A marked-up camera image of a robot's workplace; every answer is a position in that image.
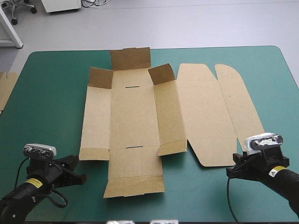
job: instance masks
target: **cardboard panel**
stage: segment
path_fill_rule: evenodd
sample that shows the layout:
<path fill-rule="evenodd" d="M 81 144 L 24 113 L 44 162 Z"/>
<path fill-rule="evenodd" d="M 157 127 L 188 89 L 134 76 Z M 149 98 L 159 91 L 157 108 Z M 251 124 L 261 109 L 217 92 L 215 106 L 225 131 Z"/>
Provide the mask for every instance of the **cardboard panel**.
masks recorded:
<path fill-rule="evenodd" d="M 111 90 L 87 87 L 80 160 L 109 160 Z"/>
<path fill-rule="evenodd" d="M 143 85 L 153 85 L 148 69 L 115 71 L 113 75 L 113 88 L 129 88 Z"/>
<path fill-rule="evenodd" d="M 110 51 L 113 70 L 150 68 L 150 48 L 127 48 Z"/>
<path fill-rule="evenodd" d="M 153 86 L 113 88 L 110 149 L 159 146 Z"/>
<path fill-rule="evenodd" d="M 149 69 L 150 77 L 154 85 L 176 80 L 170 64 L 164 64 Z"/>
<path fill-rule="evenodd" d="M 232 154 L 237 152 L 235 129 L 209 68 L 205 64 L 181 64 L 178 95 L 186 135 L 200 163 L 207 167 L 233 165 Z"/>
<path fill-rule="evenodd" d="M 0 72 L 0 112 L 4 110 L 18 78 L 17 73 L 12 72 L 6 76 L 5 72 Z"/>
<path fill-rule="evenodd" d="M 108 181 L 104 198 L 165 192 L 163 175 L 136 176 Z"/>
<path fill-rule="evenodd" d="M 246 138 L 265 132 L 262 122 L 240 74 L 224 64 L 217 64 L 215 69 L 236 134 L 245 151 Z"/>
<path fill-rule="evenodd" d="M 162 162 L 157 156 L 159 146 L 110 150 L 109 179 L 161 175 Z"/>
<path fill-rule="evenodd" d="M 187 141 L 176 80 L 157 84 L 154 89 L 161 141 L 159 155 L 185 152 L 187 145 L 182 144 L 181 141 Z M 172 143 L 172 150 L 163 147 L 168 143 Z"/>
<path fill-rule="evenodd" d="M 111 89 L 113 71 L 91 67 L 88 86 Z"/>

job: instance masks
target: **warning sticker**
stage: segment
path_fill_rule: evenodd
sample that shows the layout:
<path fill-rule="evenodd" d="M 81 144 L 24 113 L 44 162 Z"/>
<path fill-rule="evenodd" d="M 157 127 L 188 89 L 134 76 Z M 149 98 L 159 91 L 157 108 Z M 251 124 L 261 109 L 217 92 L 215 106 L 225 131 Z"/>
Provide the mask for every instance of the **warning sticker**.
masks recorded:
<path fill-rule="evenodd" d="M 269 172 L 269 175 L 271 177 L 275 177 L 275 175 L 280 171 L 280 170 L 283 170 L 283 169 L 286 169 L 285 167 L 283 166 L 277 166 L 277 167 L 274 167 L 270 172 Z"/>
<path fill-rule="evenodd" d="M 30 178 L 29 180 L 26 180 L 25 183 L 31 183 L 36 188 L 40 188 L 43 185 L 42 182 L 40 182 L 38 179 L 34 179 L 34 178 Z"/>

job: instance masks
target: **white cabinet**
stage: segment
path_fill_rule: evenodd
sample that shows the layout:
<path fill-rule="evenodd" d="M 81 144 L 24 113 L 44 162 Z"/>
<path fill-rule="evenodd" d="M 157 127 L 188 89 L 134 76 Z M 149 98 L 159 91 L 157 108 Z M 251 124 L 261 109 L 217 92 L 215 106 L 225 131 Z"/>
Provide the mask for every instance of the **white cabinet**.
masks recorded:
<path fill-rule="evenodd" d="M 42 0 L 47 13 L 81 8 L 81 0 Z"/>

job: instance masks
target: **cable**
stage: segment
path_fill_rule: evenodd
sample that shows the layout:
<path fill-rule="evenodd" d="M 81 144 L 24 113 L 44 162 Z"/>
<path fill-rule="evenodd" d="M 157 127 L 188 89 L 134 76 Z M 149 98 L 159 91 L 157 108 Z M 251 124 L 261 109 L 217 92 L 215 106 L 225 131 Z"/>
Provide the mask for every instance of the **cable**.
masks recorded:
<path fill-rule="evenodd" d="M 94 0 L 94 1 L 90 1 L 90 0 L 81 0 L 81 4 L 84 8 L 100 8 L 102 5 L 107 4 L 108 2 L 110 2 L 110 0 Z"/>
<path fill-rule="evenodd" d="M 231 204 L 230 204 L 230 197 L 229 197 L 229 181 L 230 181 L 230 176 L 228 177 L 228 183 L 227 183 L 227 185 L 226 185 L 226 194 L 227 194 L 227 196 L 228 196 L 228 207 L 229 207 L 230 212 L 232 213 L 232 216 L 233 216 L 234 219 L 235 219 L 235 222 L 236 222 L 237 224 L 239 224 L 239 221 L 238 221 L 238 219 L 236 218 L 236 216 L 235 216 L 235 214 L 234 214 L 234 212 L 233 212 L 232 206 L 231 206 Z"/>
<path fill-rule="evenodd" d="M 52 202 L 53 205 L 55 205 L 56 207 L 61 208 L 61 209 L 65 208 L 67 206 L 68 201 L 67 201 L 66 197 L 64 197 L 61 193 L 59 193 L 58 191 L 55 190 L 54 184 L 52 185 L 52 188 L 51 188 L 50 192 L 57 195 L 58 197 L 60 197 L 60 199 L 64 202 L 64 204 L 60 204 L 60 203 L 56 202 L 53 198 L 51 198 L 47 194 L 39 194 L 36 197 L 37 198 L 38 197 L 48 198 Z"/>
<path fill-rule="evenodd" d="M 19 169 L 18 169 L 18 173 L 17 173 L 17 178 L 16 178 L 16 180 L 15 180 L 15 184 L 14 184 L 14 189 L 16 189 L 16 188 L 17 188 L 17 185 L 18 185 L 18 180 L 19 180 L 19 175 L 20 175 L 21 167 L 22 167 L 23 163 L 26 162 L 26 160 L 28 160 L 28 159 L 29 159 L 29 157 L 27 157 L 26 159 L 24 159 L 24 160 L 21 162 L 21 164 L 19 165 Z"/>

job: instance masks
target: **green table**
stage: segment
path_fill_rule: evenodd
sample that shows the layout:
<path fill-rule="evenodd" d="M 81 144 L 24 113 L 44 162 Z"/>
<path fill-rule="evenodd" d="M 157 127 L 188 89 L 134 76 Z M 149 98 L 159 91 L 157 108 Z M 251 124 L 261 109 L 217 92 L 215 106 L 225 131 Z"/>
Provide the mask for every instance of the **green table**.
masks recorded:
<path fill-rule="evenodd" d="M 175 74 L 181 63 L 234 67 L 243 77 L 264 128 L 284 137 L 284 155 L 299 172 L 299 91 L 280 52 L 274 46 L 154 49 L 152 66 L 170 63 Z M 12 190 L 26 143 L 55 146 L 57 158 L 78 154 L 89 67 L 111 68 L 109 51 L 35 52 L 0 116 L 0 195 Z M 61 189 L 69 200 L 58 209 L 44 200 L 27 220 L 232 221 L 226 199 L 225 168 L 201 167 L 191 149 L 165 156 L 166 193 L 103 199 L 108 162 L 83 161 L 76 172 L 87 173 L 84 186 Z M 25 180 L 25 169 L 20 181 Z M 257 182 L 232 180 L 231 200 L 240 221 L 297 221 L 288 202 Z"/>

